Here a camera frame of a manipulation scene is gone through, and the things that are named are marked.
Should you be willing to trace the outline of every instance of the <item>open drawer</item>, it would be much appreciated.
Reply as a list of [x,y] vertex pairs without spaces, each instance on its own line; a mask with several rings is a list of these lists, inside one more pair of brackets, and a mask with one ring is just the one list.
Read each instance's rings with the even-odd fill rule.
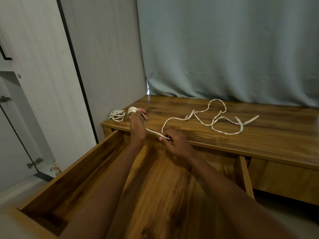
[[[112,132],[17,208],[16,218],[43,238],[59,236],[129,140],[129,132]],[[253,197],[244,157],[194,149]],[[107,238],[234,238],[234,234],[227,216],[191,167],[148,136],[134,161]]]

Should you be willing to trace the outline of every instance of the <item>rope coil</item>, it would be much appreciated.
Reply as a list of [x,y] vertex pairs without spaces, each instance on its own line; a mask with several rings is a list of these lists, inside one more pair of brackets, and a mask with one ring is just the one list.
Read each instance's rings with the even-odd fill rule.
[[[216,100],[217,100],[217,101],[220,101],[220,102],[224,105],[225,111],[220,111],[220,112],[218,113],[218,115],[214,117],[214,119],[212,120],[211,124],[205,124],[205,123],[203,123],[203,122],[198,118],[198,116],[196,116],[196,113],[207,111],[207,110],[209,109],[209,105],[211,104],[211,102],[212,102],[212,101],[216,101]],[[137,110],[136,107],[130,107],[130,108],[129,108],[129,111],[128,111],[128,115],[130,115],[130,113],[132,113],[132,112],[136,112],[136,110]],[[195,110],[193,110],[189,116],[186,116],[186,117],[185,117],[185,119],[176,118],[176,117],[171,117],[171,118],[167,119],[166,122],[164,123],[163,127],[162,127],[162,133],[163,133],[163,131],[164,131],[164,127],[165,127],[166,123],[167,123],[170,119],[176,119],[176,120],[186,121],[186,120],[190,119],[190,118],[194,115],[194,116],[197,118],[197,120],[198,120],[201,124],[203,124],[203,125],[205,125],[205,126],[210,126],[210,127],[212,128],[212,130],[214,130],[214,131],[216,131],[216,132],[224,133],[224,134],[226,134],[226,135],[236,135],[236,134],[241,133],[241,132],[243,131],[245,125],[251,123],[252,121],[254,121],[255,119],[257,119],[257,118],[259,117],[259,115],[257,115],[257,116],[255,116],[254,118],[252,118],[252,119],[250,119],[249,121],[246,121],[246,122],[244,122],[244,123],[242,123],[237,117],[235,117],[236,120],[237,120],[237,122],[233,122],[232,120],[229,120],[227,117],[219,117],[219,115],[222,114],[222,113],[225,113],[226,110],[227,110],[227,109],[226,109],[226,105],[225,105],[225,103],[224,103],[222,100],[213,99],[213,100],[211,100],[211,101],[208,103],[208,107],[207,107],[206,110],[198,111],[198,112],[196,112]],[[115,111],[111,112],[109,120],[112,118],[114,121],[117,121],[117,122],[123,121],[124,116],[125,116],[125,112],[124,112],[123,110],[121,110],[121,111],[120,111],[120,110],[117,110],[117,111],[115,110]],[[144,115],[143,113],[142,113],[142,116],[141,116],[141,117],[142,117],[143,123],[145,123],[145,115]],[[226,132],[222,132],[222,131],[216,130],[216,129],[213,127],[213,125],[214,125],[219,119],[221,119],[221,118],[225,118],[226,120],[230,121],[231,123],[236,124],[236,125],[239,125],[239,126],[240,126],[239,131],[238,131],[238,132],[235,132],[235,133],[226,133]],[[160,134],[159,132],[155,132],[155,131],[152,131],[152,130],[147,129],[147,128],[146,128],[146,130],[148,130],[149,132],[153,132],[153,133],[157,134],[158,136],[161,136],[161,137],[163,137],[163,138],[166,138],[166,139],[170,140],[168,137],[163,136],[163,135]]]

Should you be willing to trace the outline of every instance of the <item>person's left hand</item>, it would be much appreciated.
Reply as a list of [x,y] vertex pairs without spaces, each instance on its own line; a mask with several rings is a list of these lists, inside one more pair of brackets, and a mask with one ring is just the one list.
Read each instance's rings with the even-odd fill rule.
[[146,138],[146,129],[142,121],[141,115],[145,115],[145,121],[148,121],[148,114],[143,108],[138,108],[134,113],[130,113],[131,118],[131,144],[141,149],[144,146]]

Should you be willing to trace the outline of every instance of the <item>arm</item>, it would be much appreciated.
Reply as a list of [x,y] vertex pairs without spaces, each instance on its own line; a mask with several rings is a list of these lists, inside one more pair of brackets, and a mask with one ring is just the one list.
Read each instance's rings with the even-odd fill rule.
[[94,190],[84,206],[74,216],[60,239],[105,238],[110,228],[126,179],[133,162],[144,145],[146,130],[141,120],[140,109],[131,114],[131,142],[122,156],[112,165],[101,184]]
[[190,143],[180,132],[169,129],[163,135],[170,136],[173,142],[161,137],[159,140],[169,152],[186,160],[198,172],[241,237],[298,238],[241,188],[197,156]]

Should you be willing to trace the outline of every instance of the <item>forearm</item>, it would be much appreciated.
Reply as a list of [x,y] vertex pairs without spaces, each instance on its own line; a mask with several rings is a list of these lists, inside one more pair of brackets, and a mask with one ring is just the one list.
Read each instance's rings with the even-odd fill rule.
[[140,146],[130,143],[59,238],[105,238]]
[[243,238],[296,238],[247,193],[200,157],[188,159]]

